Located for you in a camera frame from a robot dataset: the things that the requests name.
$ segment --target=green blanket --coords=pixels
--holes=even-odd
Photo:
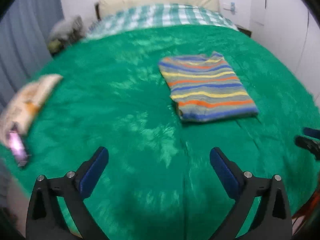
[[[181,123],[157,63],[214,50],[260,113]],[[318,109],[283,64],[240,32],[183,25],[122,33],[67,49],[35,78],[48,73],[64,79],[29,132],[30,164],[21,171],[9,151],[1,153],[30,194],[39,174],[63,176],[105,146],[109,164],[85,204],[111,240],[208,239],[234,203],[209,163],[216,146],[243,171],[280,174],[292,212],[316,186],[319,165],[293,137],[303,126],[320,127]],[[65,205],[63,213],[72,226]]]

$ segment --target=blue gripper pad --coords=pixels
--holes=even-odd
[[[320,130],[305,127],[303,128],[303,133],[307,136],[320,139]]]
[[[211,150],[210,163],[229,198],[237,200],[244,184],[243,173],[240,168],[234,162],[228,160],[218,147]]]
[[[95,154],[96,159],[79,182],[79,193],[83,199],[89,198],[98,183],[98,180],[109,161],[109,152],[105,147],[100,147]]]

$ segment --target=metal screw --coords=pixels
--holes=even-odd
[[[243,174],[247,178],[251,178],[252,177],[252,173],[250,171],[245,171]]]
[[[67,173],[67,177],[68,177],[68,178],[72,178],[74,175],[75,175],[75,172],[74,172],[74,171],[69,171],[69,172]]]
[[[281,181],[281,176],[280,175],[275,175],[275,179],[277,180],[277,181]]]
[[[39,175],[38,178],[37,178],[38,181],[41,181],[43,179],[44,179],[44,175]]]

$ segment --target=striped shirt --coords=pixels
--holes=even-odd
[[[236,73],[218,52],[209,58],[165,57],[159,68],[182,120],[208,122],[258,113]]]

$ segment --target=gray curtain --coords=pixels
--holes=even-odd
[[[61,0],[15,0],[0,22],[0,113],[51,59],[50,30],[63,19]]]

